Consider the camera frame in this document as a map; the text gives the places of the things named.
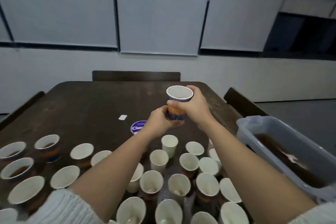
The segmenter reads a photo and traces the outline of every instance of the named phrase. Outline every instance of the white knit sleeve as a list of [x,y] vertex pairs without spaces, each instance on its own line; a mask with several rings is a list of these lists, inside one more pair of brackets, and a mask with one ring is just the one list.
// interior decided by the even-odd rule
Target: white knit sleeve
[[91,206],[70,190],[53,191],[26,224],[104,224]]
[[326,203],[319,205],[301,214],[289,224],[335,224],[336,223],[336,203]]

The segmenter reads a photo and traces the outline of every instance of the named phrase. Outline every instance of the small white paper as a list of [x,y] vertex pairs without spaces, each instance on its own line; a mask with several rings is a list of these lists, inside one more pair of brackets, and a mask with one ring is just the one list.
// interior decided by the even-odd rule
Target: small white paper
[[127,115],[120,115],[120,117],[119,117],[119,120],[124,120],[124,119],[126,119],[126,117],[127,117]]

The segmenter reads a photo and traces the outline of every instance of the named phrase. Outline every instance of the hand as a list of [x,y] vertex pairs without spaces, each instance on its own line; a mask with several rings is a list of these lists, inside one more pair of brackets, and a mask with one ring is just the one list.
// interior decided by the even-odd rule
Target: hand
[[168,106],[162,106],[151,112],[145,126],[140,131],[148,132],[153,138],[162,136],[169,128],[184,124],[182,120],[170,120],[167,116]]
[[187,87],[194,92],[194,96],[189,102],[168,100],[167,104],[171,107],[185,111],[190,119],[202,129],[206,121],[213,119],[212,114],[201,90],[193,85],[188,85]]

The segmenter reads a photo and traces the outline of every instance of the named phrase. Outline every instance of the plastic bin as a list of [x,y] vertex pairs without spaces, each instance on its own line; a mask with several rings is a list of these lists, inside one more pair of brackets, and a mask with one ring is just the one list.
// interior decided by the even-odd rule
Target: plastic bin
[[[336,157],[275,117],[248,116],[237,120],[237,125],[237,139],[286,175],[313,199],[317,202],[336,201]],[[325,180],[327,186],[313,188],[303,182],[254,136],[260,133],[271,136],[291,154],[309,165],[310,171]]]

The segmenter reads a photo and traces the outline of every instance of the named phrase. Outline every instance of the empty cup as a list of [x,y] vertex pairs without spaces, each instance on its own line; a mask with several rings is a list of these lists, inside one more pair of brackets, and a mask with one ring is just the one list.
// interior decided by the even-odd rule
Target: empty cup
[[219,192],[217,179],[208,173],[201,173],[196,178],[197,199],[200,204],[209,204]]
[[8,164],[1,171],[0,177],[10,183],[19,183],[36,174],[33,165],[34,159],[20,158]]
[[1,224],[14,224],[18,218],[18,212],[13,208],[6,208],[0,210]]
[[77,145],[70,152],[70,157],[76,161],[76,165],[79,168],[90,167],[91,165],[91,156],[93,153],[93,145],[90,143],[83,143]]
[[16,142],[6,145],[0,149],[0,160],[4,163],[4,166],[19,159],[26,153],[25,142]]
[[184,153],[180,156],[179,162],[182,168],[182,173],[191,179],[199,167],[198,158],[194,154]]
[[78,177],[80,169],[78,166],[67,166],[58,170],[50,180],[53,189],[62,189],[70,186]]
[[229,178],[224,178],[219,183],[220,194],[218,202],[223,205],[226,202],[241,203],[242,200],[238,195],[236,188],[233,186],[232,181]]
[[188,142],[185,145],[185,148],[187,149],[187,152],[194,154],[198,158],[200,158],[201,155],[204,153],[203,146],[198,142]]
[[198,212],[191,218],[190,224],[218,224],[216,219],[210,213]]
[[46,200],[45,180],[42,176],[33,176],[16,185],[9,193],[8,202],[34,213]]
[[162,150],[168,154],[169,158],[172,158],[174,156],[176,146],[179,143],[177,137],[173,135],[165,135],[161,138],[161,143]]
[[40,152],[40,157],[45,159],[47,163],[54,162],[61,157],[60,137],[58,135],[42,137],[37,140],[34,147]]
[[211,149],[213,149],[213,148],[214,148],[214,147],[213,147],[212,141],[211,141],[210,138],[209,138],[209,144],[208,144],[208,149],[207,149],[208,157],[210,157],[209,151],[210,151]]
[[140,188],[145,193],[144,200],[155,200],[163,186],[163,177],[158,171],[147,171],[140,178]]
[[190,180],[183,174],[174,174],[168,180],[170,196],[180,205],[183,205],[186,195],[191,188]]
[[144,166],[139,163],[126,189],[129,193],[135,193],[139,190],[140,178],[143,175],[143,173],[144,173]]
[[118,224],[140,224],[146,215],[146,204],[140,197],[130,197],[117,210]]
[[155,210],[155,222],[157,224],[181,224],[182,219],[182,209],[173,199],[161,201]]
[[100,151],[94,154],[94,156],[91,158],[91,166],[97,165],[100,161],[102,161],[104,158],[106,158],[108,155],[110,155],[112,152],[105,150]]
[[215,149],[209,150],[209,157],[216,161],[217,166],[218,166],[218,170],[221,171],[221,169],[223,169],[222,163],[221,163],[221,160],[219,159]]
[[169,157],[164,150],[155,150],[149,155],[149,160],[150,168],[163,174]]
[[243,208],[233,202],[227,202],[220,209],[219,224],[248,224],[249,220]]
[[[188,102],[194,95],[194,92],[184,86],[174,85],[170,86],[166,93],[168,95],[168,100],[175,100],[179,102]],[[168,116],[170,120],[184,120],[186,118],[186,112],[168,106]]]
[[218,171],[218,165],[212,158],[204,157],[199,160],[199,174],[208,173],[210,175],[217,175]]

